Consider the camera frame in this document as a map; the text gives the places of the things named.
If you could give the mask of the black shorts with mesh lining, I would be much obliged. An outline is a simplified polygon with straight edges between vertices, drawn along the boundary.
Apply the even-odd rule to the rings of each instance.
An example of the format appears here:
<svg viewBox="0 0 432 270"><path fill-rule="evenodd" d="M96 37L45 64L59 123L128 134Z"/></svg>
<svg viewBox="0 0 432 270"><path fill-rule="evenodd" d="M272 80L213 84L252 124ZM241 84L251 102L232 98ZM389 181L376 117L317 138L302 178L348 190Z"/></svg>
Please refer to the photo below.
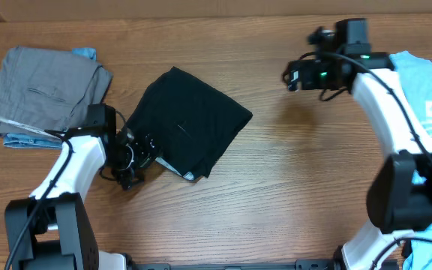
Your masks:
<svg viewBox="0 0 432 270"><path fill-rule="evenodd" d="M141 97L127 120L136 138L150 135L156 161L188 181L209 177L253 113L190 73L172 67Z"/></svg>

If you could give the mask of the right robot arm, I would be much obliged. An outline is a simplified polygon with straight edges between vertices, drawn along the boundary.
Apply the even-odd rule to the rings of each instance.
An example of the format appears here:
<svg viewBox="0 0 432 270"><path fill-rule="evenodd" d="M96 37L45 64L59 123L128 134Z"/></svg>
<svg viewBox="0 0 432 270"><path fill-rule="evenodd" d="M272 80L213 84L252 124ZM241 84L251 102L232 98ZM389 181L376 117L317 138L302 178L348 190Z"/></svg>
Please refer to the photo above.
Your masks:
<svg viewBox="0 0 432 270"><path fill-rule="evenodd" d="M366 113L385 157L366 196L367 222L331 259L299 259L297 269L396 269L391 253L422 240L432 225L432 139L404 97L387 52L375 52L363 18L308 36L314 51L291 61L282 80L298 90L350 93Z"/></svg>

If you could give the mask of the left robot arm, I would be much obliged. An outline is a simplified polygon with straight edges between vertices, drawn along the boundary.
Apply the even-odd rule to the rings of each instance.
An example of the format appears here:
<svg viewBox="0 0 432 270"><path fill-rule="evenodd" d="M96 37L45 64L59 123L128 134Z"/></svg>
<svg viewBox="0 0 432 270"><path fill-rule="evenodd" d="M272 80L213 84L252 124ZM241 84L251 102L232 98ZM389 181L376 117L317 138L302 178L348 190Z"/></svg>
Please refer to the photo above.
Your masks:
<svg viewBox="0 0 432 270"><path fill-rule="evenodd" d="M10 201L4 212L6 269L138 269L130 255L98 248L84 206L104 169L127 191L144 182L143 171L161 155L150 133L137 138L128 127L117 130L120 115L104 103L92 104L79 127L49 130L62 141L61 154L29 198Z"/></svg>

